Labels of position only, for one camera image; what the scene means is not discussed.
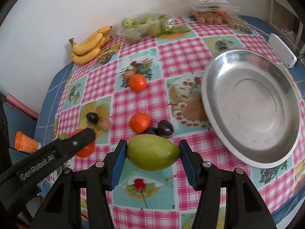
plastic container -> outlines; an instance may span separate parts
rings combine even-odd
[[[15,149],[17,151],[25,151],[28,153],[33,153],[37,149],[41,147],[41,144],[34,139],[31,139],[30,137],[26,136],[22,132],[18,131],[16,133],[15,138]]]
[[[230,24],[237,20],[240,7],[226,0],[188,0],[191,15],[201,24]]]
[[[163,14],[141,14],[130,17],[133,23],[143,23],[145,18],[152,17],[154,20],[140,25],[123,26],[123,22],[117,32],[118,36],[121,36],[128,43],[135,43],[143,38],[145,35],[157,36],[161,33],[173,31],[174,19],[170,15],[166,15],[165,18],[159,19]]]

white device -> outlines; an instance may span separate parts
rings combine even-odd
[[[287,68],[292,68],[296,63],[296,56],[289,47],[274,33],[270,35],[268,43],[281,58]]]

blue gripper pad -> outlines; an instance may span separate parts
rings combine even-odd
[[[191,150],[185,139],[179,142],[179,149],[181,150],[180,159],[188,182],[194,190],[199,190],[196,176],[201,174],[200,164],[203,160],[198,153]]]
[[[117,158],[116,161],[112,167],[111,171],[111,180],[110,180],[110,188],[114,189],[116,185],[119,184],[119,180],[122,174],[122,170],[124,167],[125,159],[126,159],[126,150],[127,150],[127,141],[121,139],[120,142],[118,143],[114,153],[116,151],[119,151],[117,153]]]

pink tube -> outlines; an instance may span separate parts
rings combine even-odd
[[[10,93],[7,93],[6,99],[13,104],[17,109],[21,110],[27,115],[32,116],[35,119],[38,119],[39,114],[35,111],[31,110],[29,107],[25,106],[21,101],[17,100],[14,96]]]

small green apple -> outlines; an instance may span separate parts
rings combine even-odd
[[[146,24],[146,23],[150,23],[150,22],[152,22],[153,21],[153,17],[146,17],[145,19],[144,19],[144,21],[143,21],[143,24]]]
[[[128,28],[128,32],[124,34],[123,38],[127,43],[134,43],[141,39],[141,32],[131,27]]]
[[[132,26],[132,23],[133,23],[133,20],[130,19],[130,18],[125,18],[125,19],[122,21],[123,27],[131,27],[131,26]]]
[[[161,32],[161,24],[159,22],[150,25],[147,29],[147,32],[151,36],[157,36]]]
[[[168,17],[168,16],[167,15],[160,15],[158,19],[164,19],[166,17]]]
[[[132,25],[134,25],[134,26],[139,26],[139,25],[142,25],[142,23],[141,23],[140,21],[134,21],[134,22],[132,23]]]

